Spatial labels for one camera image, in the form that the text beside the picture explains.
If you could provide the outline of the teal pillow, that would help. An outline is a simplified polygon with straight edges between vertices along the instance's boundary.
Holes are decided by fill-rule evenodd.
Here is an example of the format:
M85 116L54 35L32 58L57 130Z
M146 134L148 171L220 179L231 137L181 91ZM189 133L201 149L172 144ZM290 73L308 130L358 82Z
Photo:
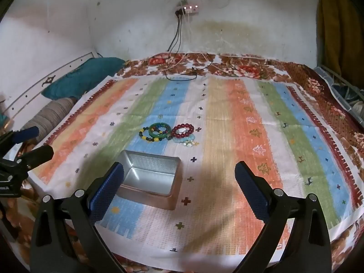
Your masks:
M107 76L114 76L124 65L125 61L117 57L90 58L50 84L41 94L53 101L66 97L79 100L85 92L94 89Z

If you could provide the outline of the white bed headboard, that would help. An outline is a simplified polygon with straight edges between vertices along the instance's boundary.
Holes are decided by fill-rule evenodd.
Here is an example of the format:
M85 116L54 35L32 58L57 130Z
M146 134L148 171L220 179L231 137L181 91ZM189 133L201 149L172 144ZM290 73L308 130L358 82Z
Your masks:
M25 89L17 97L12 97L4 101L3 114L9 118L5 128L20 129L41 108L51 101L41 95L45 88L90 58L98 57L95 50L90 50L82 56L77 56L71 61L64 62L60 67L52 68L50 72L46 73L39 80L25 86Z

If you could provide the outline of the clutter beside bed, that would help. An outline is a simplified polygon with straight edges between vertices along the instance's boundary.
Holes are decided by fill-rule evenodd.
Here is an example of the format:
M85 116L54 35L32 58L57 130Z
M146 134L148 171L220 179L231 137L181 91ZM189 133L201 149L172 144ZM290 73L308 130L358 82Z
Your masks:
M363 89L350 84L341 75L323 65L315 67L314 71L324 79L341 107L363 126Z

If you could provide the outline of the brown hanging cloth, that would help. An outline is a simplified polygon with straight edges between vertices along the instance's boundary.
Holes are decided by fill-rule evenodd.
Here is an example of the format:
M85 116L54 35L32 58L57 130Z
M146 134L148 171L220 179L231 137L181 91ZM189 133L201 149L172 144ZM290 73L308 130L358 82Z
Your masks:
M359 0L318 0L318 62L355 82L363 76L363 15Z

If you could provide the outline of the white power strip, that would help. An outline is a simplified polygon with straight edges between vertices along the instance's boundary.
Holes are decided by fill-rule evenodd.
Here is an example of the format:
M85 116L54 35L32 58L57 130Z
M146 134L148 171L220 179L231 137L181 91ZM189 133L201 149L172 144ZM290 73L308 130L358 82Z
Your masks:
M181 14L197 14L200 10L197 4L180 4L176 6L176 11Z

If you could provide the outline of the floral brown bed sheet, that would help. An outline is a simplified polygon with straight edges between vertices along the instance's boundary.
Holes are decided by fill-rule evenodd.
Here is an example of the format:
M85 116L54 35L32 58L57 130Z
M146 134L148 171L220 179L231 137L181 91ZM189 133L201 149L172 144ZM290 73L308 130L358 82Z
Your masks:
M359 171L363 177L363 128L341 107L331 94L326 82L305 65L256 57L196 53L171 56L158 54L143 61L128 62L114 76L107 76L94 89L85 92L77 100L70 113L37 145L46 144L45 139L63 125L73 109L80 104L82 98L89 95L91 91L100 89L107 79L123 80L141 77L163 77L170 81L176 78L193 81L197 78L208 76L292 83L303 90L304 95L324 119L328 119L330 108L336 107L340 109L344 112L346 119L334 122L334 131L339 135L341 141L356 148L354 159L359 160ZM9 199L7 201L8 207L5 214L10 218L11 224L19 230L17 240L11 243L10 247L22 265L29 265L31 233L35 222L35 215L40 204L41 192L37 185L33 183L31 177L23 186L25 193L18 199ZM363 216L357 219L340 236L335 239L330 238L333 269L337 269L343 264L362 235ZM116 255L121 258L123 266L131 272L157 268L133 261L118 254Z

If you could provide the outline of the grey striped rolled blanket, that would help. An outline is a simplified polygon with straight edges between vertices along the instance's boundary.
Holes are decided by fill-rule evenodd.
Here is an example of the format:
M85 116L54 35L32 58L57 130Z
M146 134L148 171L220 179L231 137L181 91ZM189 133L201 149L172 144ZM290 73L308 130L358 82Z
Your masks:
M31 143L38 144L70 113L76 102L77 99L74 97L50 101L32 119L26 122L21 130L36 126L39 134L31 139Z

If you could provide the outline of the striped colourful cloth mat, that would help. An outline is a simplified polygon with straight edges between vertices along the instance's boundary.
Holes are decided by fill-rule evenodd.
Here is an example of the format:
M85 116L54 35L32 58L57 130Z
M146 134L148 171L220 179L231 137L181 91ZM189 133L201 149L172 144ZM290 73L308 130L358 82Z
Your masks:
M110 250L170 270L205 272L237 265L260 233L236 180L244 161L255 175L288 195L318 195L331 239L363 216L363 177L356 148L297 85L250 78L107 79L82 98L45 143L54 156L30 173L55 198L87 188L123 150L178 157L183 180L174 210L114 196L96 226ZM148 129L172 132L153 138Z

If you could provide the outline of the silver metal tin box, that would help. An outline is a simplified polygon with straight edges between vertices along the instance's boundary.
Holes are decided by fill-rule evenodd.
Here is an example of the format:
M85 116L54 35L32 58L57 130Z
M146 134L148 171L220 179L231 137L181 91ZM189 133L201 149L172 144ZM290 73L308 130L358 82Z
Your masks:
M117 196L164 210L176 208L183 180L180 158L123 150L117 162L124 169Z

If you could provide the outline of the green jade bangle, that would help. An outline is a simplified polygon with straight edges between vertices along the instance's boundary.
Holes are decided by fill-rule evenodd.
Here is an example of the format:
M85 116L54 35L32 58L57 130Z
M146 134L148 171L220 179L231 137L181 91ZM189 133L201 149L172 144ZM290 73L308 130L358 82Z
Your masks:
M149 126L148 132L153 138L164 139L171 134L172 129L167 123L154 123Z

